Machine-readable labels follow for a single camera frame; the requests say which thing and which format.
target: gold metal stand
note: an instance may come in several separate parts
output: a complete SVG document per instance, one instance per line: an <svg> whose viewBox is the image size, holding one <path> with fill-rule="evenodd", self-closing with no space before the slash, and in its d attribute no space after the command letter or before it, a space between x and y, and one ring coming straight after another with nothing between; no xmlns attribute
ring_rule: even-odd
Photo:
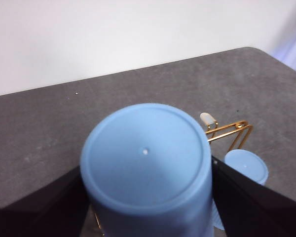
<svg viewBox="0 0 296 237"><path fill-rule="evenodd" d="M236 136L234 141L231 143L228 151L231 151L234 148L234 146L238 142L239 138L241 137L242 133L246 130L246 133L243 136L243 138L238 146L238 149L242 148L242 146L247 141L248 136L250 135L250 133L253 129L253 126L248 124L248 122L246 120L241 120L238 122L224 125L222 127L218 127L217 120L214 119L214 117L212 117L209 113L201 113L200 118L203 121L203 123L207 126L207 131L205 132L205 134L212 135L211 138L208 139L209 143L211 143L212 141L216 141L218 139L221 139L223 137L229 136L231 134L238 133L238 135ZM219 132L224 132L224 133L215 136L215 134L219 133Z"/></svg>

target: blue cup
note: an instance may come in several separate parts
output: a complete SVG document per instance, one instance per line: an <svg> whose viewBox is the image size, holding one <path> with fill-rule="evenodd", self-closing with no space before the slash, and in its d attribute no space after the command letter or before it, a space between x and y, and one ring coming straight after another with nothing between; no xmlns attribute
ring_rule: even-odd
<svg viewBox="0 0 296 237"><path fill-rule="evenodd" d="M100 122L81 175L106 237L212 237L211 151L200 125L162 104Z"/></svg>

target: gray table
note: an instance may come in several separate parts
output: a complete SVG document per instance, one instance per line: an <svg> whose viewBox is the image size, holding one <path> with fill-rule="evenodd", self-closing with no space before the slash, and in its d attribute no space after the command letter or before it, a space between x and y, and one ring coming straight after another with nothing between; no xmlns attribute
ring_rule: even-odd
<svg viewBox="0 0 296 237"><path fill-rule="evenodd" d="M266 186L296 200L296 72L246 47L0 96L0 207L77 166L108 114L146 102L195 119L209 112L220 124L248 120L255 128L244 149L267 164ZM227 142L213 143L213 154L223 158ZM95 232L89 214L81 236Z"/></svg>

